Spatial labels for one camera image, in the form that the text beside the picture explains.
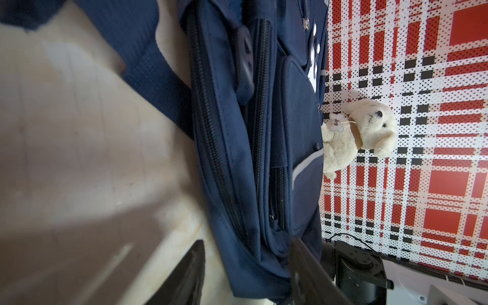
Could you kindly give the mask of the left gripper triangular left finger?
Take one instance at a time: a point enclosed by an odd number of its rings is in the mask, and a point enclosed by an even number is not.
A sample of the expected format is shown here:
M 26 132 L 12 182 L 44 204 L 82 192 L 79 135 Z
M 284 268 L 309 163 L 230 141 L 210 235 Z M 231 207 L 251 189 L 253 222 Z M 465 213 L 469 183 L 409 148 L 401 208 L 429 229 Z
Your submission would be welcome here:
M 197 240 L 146 305 L 200 304 L 204 279 L 205 246 Z

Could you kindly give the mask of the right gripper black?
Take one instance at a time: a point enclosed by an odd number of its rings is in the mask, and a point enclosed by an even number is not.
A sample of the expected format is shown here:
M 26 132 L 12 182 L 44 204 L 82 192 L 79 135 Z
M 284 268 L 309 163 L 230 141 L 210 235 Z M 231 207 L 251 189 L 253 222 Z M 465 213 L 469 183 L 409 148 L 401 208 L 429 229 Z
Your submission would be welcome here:
M 393 282 L 378 254 L 343 241 L 324 241 L 320 264 L 352 304 L 386 304 Z

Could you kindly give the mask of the navy blue backpack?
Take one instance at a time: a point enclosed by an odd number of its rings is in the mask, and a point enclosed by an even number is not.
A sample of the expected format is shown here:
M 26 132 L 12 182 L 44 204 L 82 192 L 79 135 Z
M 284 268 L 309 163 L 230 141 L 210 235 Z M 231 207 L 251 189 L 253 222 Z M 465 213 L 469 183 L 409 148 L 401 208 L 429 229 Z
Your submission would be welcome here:
M 322 251 L 328 1 L 2 1 L 1 303 L 286 302 Z

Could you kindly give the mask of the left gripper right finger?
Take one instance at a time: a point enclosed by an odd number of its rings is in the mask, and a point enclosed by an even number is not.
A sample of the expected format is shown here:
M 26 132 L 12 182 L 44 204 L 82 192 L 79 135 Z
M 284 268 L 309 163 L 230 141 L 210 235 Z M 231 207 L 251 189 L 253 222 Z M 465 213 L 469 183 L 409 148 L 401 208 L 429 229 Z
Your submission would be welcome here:
M 292 239 L 289 255 L 293 303 L 347 305 L 351 302 L 336 288 L 328 274 L 300 239 Z

